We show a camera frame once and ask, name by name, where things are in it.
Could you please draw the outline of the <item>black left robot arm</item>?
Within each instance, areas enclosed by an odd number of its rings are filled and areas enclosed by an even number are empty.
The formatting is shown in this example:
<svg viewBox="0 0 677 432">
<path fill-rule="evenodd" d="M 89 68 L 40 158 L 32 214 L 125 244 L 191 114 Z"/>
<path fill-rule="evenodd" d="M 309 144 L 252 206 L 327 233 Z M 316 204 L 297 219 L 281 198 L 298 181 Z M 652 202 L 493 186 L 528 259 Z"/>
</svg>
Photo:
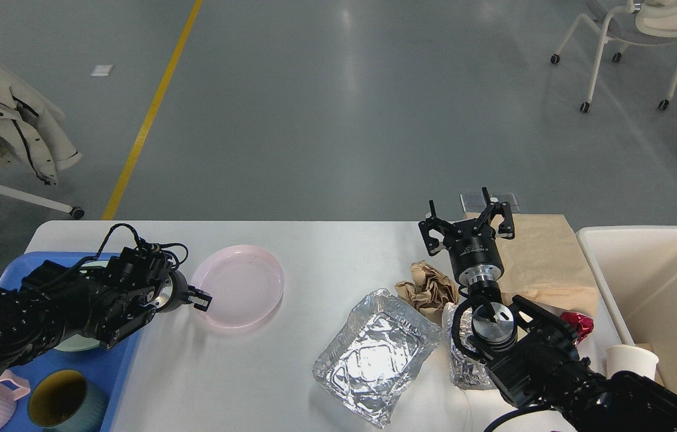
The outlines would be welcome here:
<svg viewBox="0 0 677 432">
<path fill-rule="evenodd" d="M 135 246 L 104 266 L 92 265 L 101 251 L 70 267 L 45 260 L 17 290 L 0 287 L 0 376 L 75 335 L 110 349 L 158 313 L 183 305 L 209 309 L 212 296 L 188 284 L 173 243 L 151 243 L 129 224 L 124 229 Z"/>
</svg>

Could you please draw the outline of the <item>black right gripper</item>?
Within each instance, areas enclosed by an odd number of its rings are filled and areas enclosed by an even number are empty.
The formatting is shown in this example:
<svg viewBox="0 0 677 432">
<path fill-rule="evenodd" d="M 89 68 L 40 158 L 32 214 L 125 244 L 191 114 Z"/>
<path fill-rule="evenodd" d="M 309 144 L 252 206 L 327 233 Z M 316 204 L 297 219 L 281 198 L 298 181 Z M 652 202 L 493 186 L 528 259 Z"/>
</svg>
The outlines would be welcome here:
<svg viewBox="0 0 677 432">
<path fill-rule="evenodd" d="M 429 200 L 429 213 L 419 222 L 419 230 L 429 257 L 447 250 L 453 275 L 459 284 L 476 281 L 498 281 L 504 266 L 495 238 L 514 239 L 513 213 L 507 202 L 491 202 L 486 187 L 482 188 L 486 207 L 478 218 L 451 224 L 437 216 L 434 200 Z"/>
</svg>

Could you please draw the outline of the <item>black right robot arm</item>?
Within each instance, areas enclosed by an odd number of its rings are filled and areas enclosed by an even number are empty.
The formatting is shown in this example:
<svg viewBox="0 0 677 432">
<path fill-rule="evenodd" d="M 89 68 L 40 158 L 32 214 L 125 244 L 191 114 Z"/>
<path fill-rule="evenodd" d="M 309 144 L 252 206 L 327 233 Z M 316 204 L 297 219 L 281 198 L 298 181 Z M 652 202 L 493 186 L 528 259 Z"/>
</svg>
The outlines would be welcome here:
<svg viewBox="0 0 677 432">
<path fill-rule="evenodd" d="M 485 208 L 477 218 L 450 223 L 431 213 L 419 222 L 429 255 L 442 250 L 464 298 L 450 325 L 462 355 L 483 364 L 513 411 L 487 430 L 523 415 L 554 410 L 577 431 L 677 431 L 677 394 L 633 371 L 605 377 L 576 348 L 574 327 L 516 295 L 505 305 L 499 287 L 504 265 L 497 238 L 513 239 L 508 202 L 482 189 Z"/>
</svg>

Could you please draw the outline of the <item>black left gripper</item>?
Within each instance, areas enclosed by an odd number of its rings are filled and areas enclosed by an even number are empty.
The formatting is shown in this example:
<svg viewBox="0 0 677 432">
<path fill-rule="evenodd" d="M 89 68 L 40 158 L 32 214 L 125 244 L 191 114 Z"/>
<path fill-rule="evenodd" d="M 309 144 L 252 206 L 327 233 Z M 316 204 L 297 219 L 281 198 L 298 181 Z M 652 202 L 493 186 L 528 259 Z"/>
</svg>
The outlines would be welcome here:
<svg viewBox="0 0 677 432">
<path fill-rule="evenodd" d="M 168 274 L 160 294 L 152 303 L 157 313 L 168 313 L 183 306 L 192 304 L 193 309 L 207 311 L 212 302 L 212 296 L 196 287 L 189 287 L 181 271 L 171 271 Z"/>
</svg>

